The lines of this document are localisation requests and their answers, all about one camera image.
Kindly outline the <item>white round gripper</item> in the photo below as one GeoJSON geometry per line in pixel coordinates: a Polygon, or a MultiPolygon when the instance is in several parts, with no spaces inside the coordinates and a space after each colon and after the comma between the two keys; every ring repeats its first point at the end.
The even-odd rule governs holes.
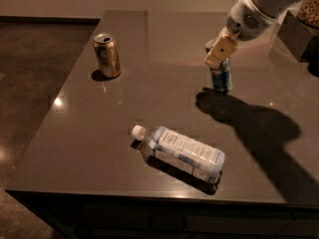
{"type": "Polygon", "coordinates": [[[218,66],[219,59],[226,59],[237,50],[237,40],[245,42],[255,39],[274,22],[275,19],[263,13],[253,0],[238,0],[226,21],[226,29],[230,34],[218,35],[204,62],[209,67],[218,66]]]}

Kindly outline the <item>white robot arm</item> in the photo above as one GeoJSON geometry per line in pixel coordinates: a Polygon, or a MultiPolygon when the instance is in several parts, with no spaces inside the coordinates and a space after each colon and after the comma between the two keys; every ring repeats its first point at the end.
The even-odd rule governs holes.
{"type": "Polygon", "coordinates": [[[236,52],[240,42],[259,37],[275,23],[278,16],[301,0],[237,0],[205,57],[205,63],[214,68],[236,52]]]}

